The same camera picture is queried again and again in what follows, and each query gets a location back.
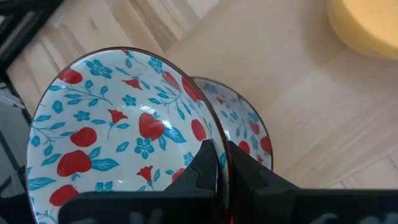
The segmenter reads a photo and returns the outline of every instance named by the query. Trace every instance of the black metal rack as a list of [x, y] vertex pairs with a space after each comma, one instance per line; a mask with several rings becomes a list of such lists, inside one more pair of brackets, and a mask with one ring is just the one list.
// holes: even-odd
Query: black metal rack
[[[62, 2], [63, 0], [0, 0], [0, 16], [3, 18], [0, 22], [0, 84], [6, 84], [0, 85], [0, 91], [9, 90], [20, 99], [8, 77], [7, 69]], [[22, 109], [22, 115], [30, 126], [32, 117], [26, 109]], [[24, 168], [16, 163], [16, 158], [1, 133], [0, 137], [0, 144], [25, 186]], [[0, 189], [9, 183], [10, 180], [7, 179]]]

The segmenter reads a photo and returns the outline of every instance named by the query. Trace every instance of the ceramic bowl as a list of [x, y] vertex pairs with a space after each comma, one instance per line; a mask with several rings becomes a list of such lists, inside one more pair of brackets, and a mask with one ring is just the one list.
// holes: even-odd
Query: ceramic bowl
[[202, 77], [192, 79], [216, 111], [227, 139], [272, 170], [272, 146], [267, 129], [248, 100], [222, 83]]
[[66, 200], [87, 191], [164, 190], [212, 139], [229, 199], [226, 138], [210, 102], [166, 59], [102, 49], [51, 83], [35, 112], [27, 183], [38, 222], [56, 223]]

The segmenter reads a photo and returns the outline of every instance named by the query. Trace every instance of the dish rack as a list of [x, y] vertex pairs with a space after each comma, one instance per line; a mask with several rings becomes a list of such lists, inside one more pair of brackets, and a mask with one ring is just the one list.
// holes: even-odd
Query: dish rack
[[[32, 117], [11, 83], [7, 69], [62, 2], [63, 0], [0, 1], [0, 106], [6, 105], [21, 109], [28, 126], [32, 122]], [[18, 165], [16, 157], [1, 132], [0, 146], [5, 150], [12, 167], [19, 176], [22, 186], [25, 187], [25, 167]], [[9, 177], [0, 185], [0, 192], [11, 181]]]

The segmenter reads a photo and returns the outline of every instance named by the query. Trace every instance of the wooden table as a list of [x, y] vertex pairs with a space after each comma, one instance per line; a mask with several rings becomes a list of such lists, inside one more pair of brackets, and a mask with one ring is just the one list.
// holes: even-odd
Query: wooden table
[[[282, 177], [301, 187], [398, 187], [398, 63], [347, 49], [331, 30], [325, 5], [319, 0], [221, 1], [169, 47], [152, 50], [191, 76], [213, 78], [245, 96], [267, 125], [274, 168]], [[131, 32], [107, 29], [114, 33], [104, 33], [103, 42], [85, 43], [86, 49], [118, 45], [116, 34]], [[97, 30], [92, 38], [105, 28]], [[45, 38], [57, 46], [54, 40], [70, 37]], [[69, 42], [74, 45], [58, 46], [72, 49], [67, 59], [73, 60], [84, 50], [73, 50], [82, 41]], [[150, 49], [150, 44], [134, 46]], [[34, 47], [35, 54], [27, 52], [9, 71], [30, 105], [57, 74], [57, 69], [38, 68], [44, 62]], [[41, 87], [33, 90], [32, 82]]]

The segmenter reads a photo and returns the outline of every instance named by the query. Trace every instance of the bowl rim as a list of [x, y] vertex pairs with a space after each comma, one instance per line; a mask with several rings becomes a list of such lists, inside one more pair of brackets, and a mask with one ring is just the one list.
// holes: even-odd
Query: bowl rim
[[[206, 80], [206, 81], [210, 81], [210, 82], [214, 82], [217, 83], [231, 91], [233, 91], [235, 94], [237, 94], [240, 98], [242, 98], [250, 107], [251, 109], [257, 114], [259, 115], [259, 113], [257, 112], [257, 110], [253, 107], [253, 105], [245, 98], [243, 97], [240, 93], [238, 93], [236, 90], [232, 89], [231, 87], [229, 87], [228, 85], [225, 85], [223, 83], [220, 83], [219, 81], [216, 80], [212, 80], [210, 78], [205, 78], [205, 77], [191, 77], [192, 80], [194, 79], [201, 79], [201, 80]], [[262, 124], [262, 126], [264, 127], [264, 129], [266, 130], [266, 134], [268, 136], [268, 140], [269, 140], [269, 145], [271, 146], [271, 171], [274, 170], [274, 151], [273, 151], [273, 147], [272, 147], [272, 143], [271, 143], [271, 137], [269, 136], [269, 132], [267, 130], [266, 125], [264, 124], [264, 122], [262, 121], [262, 118], [259, 116], [260, 122]]]
[[[77, 59], [74, 59], [72, 62], [70, 62], [68, 65], [66, 65], [65, 68], [63, 68], [61, 71], [58, 72], [57, 76], [55, 76], [54, 79], [49, 83], [49, 86], [46, 88], [46, 90], [43, 92], [42, 96], [40, 97], [40, 100], [39, 100], [39, 102], [38, 102], [38, 104], [36, 106], [36, 109], [35, 109], [35, 112], [34, 112], [32, 118], [35, 118], [37, 110], [39, 108], [38, 105], [43, 100], [43, 97], [46, 95], [46, 93], [49, 90], [50, 86], [56, 81], [56, 79], [60, 76], [60, 74], [62, 74], [66, 69], [70, 68], [72, 65], [76, 64], [80, 60], [82, 60], [82, 59], [84, 59], [86, 57], [89, 57], [89, 56], [91, 56], [93, 54], [97, 54], [97, 53], [100, 53], [100, 52], [105, 52], [105, 51], [108, 51], [108, 50], [120, 50], [120, 51], [131, 50], [133, 52], [139, 52], [139, 53], [151, 56], [151, 57], [155, 57], [155, 58], [161, 60], [163, 63], [166, 63], [169, 67], [174, 69], [176, 72], [178, 72], [200, 94], [203, 102], [206, 104], [206, 107], [209, 109], [210, 114], [211, 114], [211, 116], [213, 117], [213, 119], [215, 121], [216, 127], [218, 129], [218, 132], [219, 132], [219, 134], [221, 136], [221, 140], [223, 142], [223, 147], [225, 149], [226, 164], [228, 166], [228, 177], [229, 177], [228, 178], [229, 195], [228, 195], [228, 207], [223, 212], [223, 216], [224, 216], [225, 219], [229, 220], [231, 218], [231, 209], [232, 209], [232, 205], [233, 205], [233, 201], [234, 201], [233, 200], [233, 195], [234, 195], [233, 194], [234, 193], [233, 180], [234, 180], [234, 178], [233, 178], [233, 166], [232, 166], [232, 160], [231, 160], [231, 153], [230, 153], [230, 151], [228, 149], [227, 138], [226, 138], [225, 133], [223, 131], [224, 129], [223, 129], [222, 125], [221, 125], [221, 122], [218, 119], [218, 116], [217, 116], [213, 106], [211, 105], [210, 101], [207, 99], [205, 94], [200, 90], [200, 88], [195, 84], [195, 82], [191, 79], [190, 76], [188, 76], [183, 70], [178, 68], [174, 63], [170, 62], [166, 58], [164, 58], [164, 57], [162, 57], [162, 56], [160, 56], [158, 54], [155, 54], [153, 52], [150, 52], [150, 51], [147, 51], [147, 50], [144, 50], [144, 49], [139, 49], [139, 48], [136, 48], [136, 47], [123, 47], [123, 46], [105, 47], [105, 48], [102, 48], [102, 49], [98, 49], [98, 50], [94, 50], [94, 51], [88, 52], [87, 54], [84, 54], [84, 55], [78, 57]], [[26, 156], [27, 160], [28, 160], [28, 148], [29, 148], [29, 145], [27, 146], [27, 152], [26, 152], [27, 153], [27, 156]], [[33, 205], [31, 203], [29, 203], [29, 204], [30, 204], [30, 208], [33, 211]]]

